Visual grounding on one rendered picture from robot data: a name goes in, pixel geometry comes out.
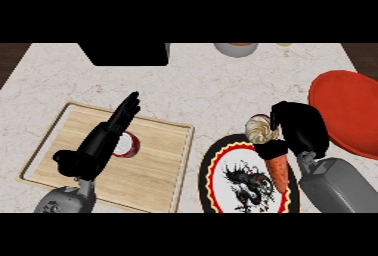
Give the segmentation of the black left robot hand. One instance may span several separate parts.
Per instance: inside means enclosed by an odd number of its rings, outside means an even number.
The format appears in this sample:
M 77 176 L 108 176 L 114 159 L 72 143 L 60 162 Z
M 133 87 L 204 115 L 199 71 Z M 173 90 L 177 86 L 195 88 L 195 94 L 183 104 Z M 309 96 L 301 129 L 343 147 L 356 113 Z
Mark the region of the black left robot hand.
M 117 147 L 140 110 L 139 92 L 134 91 L 120 104 L 106 122 L 100 122 L 89 133 L 75 151 L 59 150 L 53 154 L 58 171 L 66 177 L 93 181 L 103 171 Z

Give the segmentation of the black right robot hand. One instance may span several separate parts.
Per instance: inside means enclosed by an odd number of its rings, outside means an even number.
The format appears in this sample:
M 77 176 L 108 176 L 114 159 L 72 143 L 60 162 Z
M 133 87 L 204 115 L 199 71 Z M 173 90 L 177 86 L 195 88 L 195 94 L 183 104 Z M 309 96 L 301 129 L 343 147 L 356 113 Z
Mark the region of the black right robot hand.
M 272 106 L 270 127 L 281 127 L 283 140 L 294 155 L 313 152 L 314 158 L 325 157 L 329 136 L 317 109 L 303 103 L 282 101 Z

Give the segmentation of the cream-frosted cupcake with dark base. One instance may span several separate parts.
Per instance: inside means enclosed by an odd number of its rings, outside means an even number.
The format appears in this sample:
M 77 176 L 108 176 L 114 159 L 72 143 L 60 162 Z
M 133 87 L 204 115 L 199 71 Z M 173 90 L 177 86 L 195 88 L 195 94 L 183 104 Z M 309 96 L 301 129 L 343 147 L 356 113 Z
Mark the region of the cream-frosted cupcake with dark base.
M 264 160 L 272 160 L 288 153 L 286 143 L 279 139 L 279 131 L 270 130 L 270 118 L 266 115 L 254 115 L 249 118 L 245 136 Z

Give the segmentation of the red bowl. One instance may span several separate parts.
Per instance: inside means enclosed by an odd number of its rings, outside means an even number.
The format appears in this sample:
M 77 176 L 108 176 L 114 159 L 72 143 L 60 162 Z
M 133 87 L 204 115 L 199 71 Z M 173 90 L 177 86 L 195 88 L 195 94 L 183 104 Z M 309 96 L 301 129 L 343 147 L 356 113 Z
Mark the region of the red bowl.
M 378 160 L 378 81 L 351 71 L 328 71 L 313 80 L 307 99 L 322 114 L 332 143 Z

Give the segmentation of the black-rimmed plate with dragon print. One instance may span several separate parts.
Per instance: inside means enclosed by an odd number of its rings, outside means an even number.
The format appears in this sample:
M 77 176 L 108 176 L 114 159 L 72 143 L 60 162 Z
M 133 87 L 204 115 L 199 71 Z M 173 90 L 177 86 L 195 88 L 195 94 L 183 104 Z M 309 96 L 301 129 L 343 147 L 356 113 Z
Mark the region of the black-rimmed plate with dragon print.
M 298 213 L 300 193 L 292 168 L 281 194 L 244 134 L 223 137 L 202 158 L 198 191 L 205 213 Z

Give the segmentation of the grey bowl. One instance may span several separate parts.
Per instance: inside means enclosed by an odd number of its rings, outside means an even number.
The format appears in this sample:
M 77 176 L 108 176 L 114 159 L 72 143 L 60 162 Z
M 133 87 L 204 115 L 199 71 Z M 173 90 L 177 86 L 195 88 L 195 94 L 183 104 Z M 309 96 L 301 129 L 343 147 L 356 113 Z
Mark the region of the grey bowl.
M 233 58 L 247 57 L 257 50 L 257 43 L 216 43 L 218 52 Z

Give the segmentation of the red-rimmed can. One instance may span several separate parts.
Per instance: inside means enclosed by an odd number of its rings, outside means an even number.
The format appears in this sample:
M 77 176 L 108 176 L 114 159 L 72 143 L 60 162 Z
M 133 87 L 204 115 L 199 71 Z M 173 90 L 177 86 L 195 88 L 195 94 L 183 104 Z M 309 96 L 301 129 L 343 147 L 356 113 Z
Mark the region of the red-rimmed can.
M 134 136 L 133 133 L 124 132 L 120 137 L 112 155 L 121 158 L 131 158 L 139 153 L 139 149 L 140 149 L 139 138 Z

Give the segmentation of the pale wooden cutting board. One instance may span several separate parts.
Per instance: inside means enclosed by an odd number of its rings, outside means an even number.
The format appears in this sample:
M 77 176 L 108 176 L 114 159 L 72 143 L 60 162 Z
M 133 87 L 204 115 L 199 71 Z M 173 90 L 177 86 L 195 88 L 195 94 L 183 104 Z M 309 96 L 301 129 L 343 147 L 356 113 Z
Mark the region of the pale wooden cutting board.
M 111 110 L 78 102 L 65 104 L 19 172 L 21 182 L 49 190 L 77 184 L 58 173 L 53 153 L 60 149 L 77 149 L 92 129 L 111 114 Z M 133 157 L 109 160 L 96 179 L 97 201 L 128 211 L 174 212 L 193 126 L 137 116 L 128 132 L 140 141 L 140 149 Z

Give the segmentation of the orange carrot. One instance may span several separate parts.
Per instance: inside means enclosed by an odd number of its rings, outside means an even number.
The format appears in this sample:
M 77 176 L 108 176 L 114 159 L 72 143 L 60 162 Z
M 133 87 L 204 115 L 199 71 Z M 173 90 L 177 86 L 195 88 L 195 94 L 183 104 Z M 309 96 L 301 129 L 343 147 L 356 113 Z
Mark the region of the orange carrot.
M 288 161 L 286 156 L 281 155 L 276 158 L 266 161 L 266 167 L 269 175 L 281 194 L 285 193 L 288 185 Z

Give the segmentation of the black appliance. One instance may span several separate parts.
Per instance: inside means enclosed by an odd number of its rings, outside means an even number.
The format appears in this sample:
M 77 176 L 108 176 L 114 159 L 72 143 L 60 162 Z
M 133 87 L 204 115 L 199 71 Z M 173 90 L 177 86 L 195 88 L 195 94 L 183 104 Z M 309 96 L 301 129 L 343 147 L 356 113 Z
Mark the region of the black appliance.
M 80 43 L 96 66 L 165 66 L 168 43 Z

